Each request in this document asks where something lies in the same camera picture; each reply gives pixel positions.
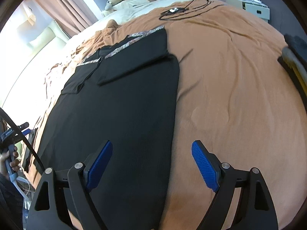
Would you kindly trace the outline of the person's left hand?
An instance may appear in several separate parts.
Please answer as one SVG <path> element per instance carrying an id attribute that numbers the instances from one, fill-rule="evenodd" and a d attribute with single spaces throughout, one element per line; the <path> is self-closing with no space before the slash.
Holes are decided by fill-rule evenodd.
<path id="1" fill-rule="evenodd" d="M 18 172 L 19 170 L 19 160 L 17 159 L 19 157 L 19 154 L 17 152 L 17 147 L 14 146 L 14 151 L 12 152 L 12 155 L 14 156 L 13 158 L 11 158 L 11 154 L 9 151 L 7 152 L 3 152 L 1 154 L 1 158 L 0 158 L 0 173 L 9 180 L 9 173 L 5 164 L 6 160 L 12 160 L 9 165 L 10 167 L 15 171 Z"/>

